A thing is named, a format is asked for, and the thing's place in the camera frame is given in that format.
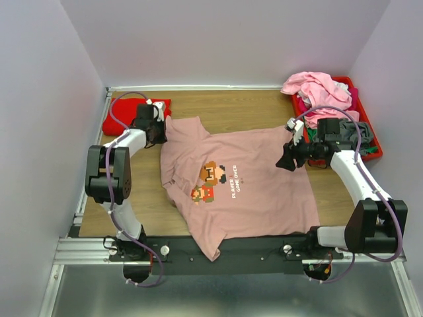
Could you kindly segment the dusty pink graphic t-shirt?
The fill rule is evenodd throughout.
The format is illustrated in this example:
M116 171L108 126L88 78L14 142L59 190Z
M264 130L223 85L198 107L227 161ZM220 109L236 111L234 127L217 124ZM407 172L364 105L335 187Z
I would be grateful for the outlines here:
M304 168L278 168L282 126L209 133L200 118L166 120L161 183L210 261L225 239L307 232L319 225Z

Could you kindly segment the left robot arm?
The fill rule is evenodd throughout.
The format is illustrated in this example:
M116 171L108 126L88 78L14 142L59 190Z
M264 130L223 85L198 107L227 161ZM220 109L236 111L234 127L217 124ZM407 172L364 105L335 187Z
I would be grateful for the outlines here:
M166 142L166 103L137 105L135 115L126 123L109 115L122 126L122 133L105 145L92 145L87 153L85 193L108 213L116 229L116 239L124 244L124 253L133 261L153 251L146 245L143 225L136 219L129 196L132 191L131 158L140 150Z

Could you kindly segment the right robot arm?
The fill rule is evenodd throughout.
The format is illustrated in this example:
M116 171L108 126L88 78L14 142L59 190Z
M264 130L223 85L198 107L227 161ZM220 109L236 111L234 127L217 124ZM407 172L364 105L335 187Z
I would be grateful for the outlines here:
M317 259L328 248L338 248L380 262L397 259L403 250L408 207L377 184L363 164L359 144L342 140L339 120L320 120L318 139L312 142L305 140L299 118L289 119L286 129L292 139L284 145L276 166L293 172L308 160L325 161L342 180L355 206L345 226L310 228L304 242L305 253Z

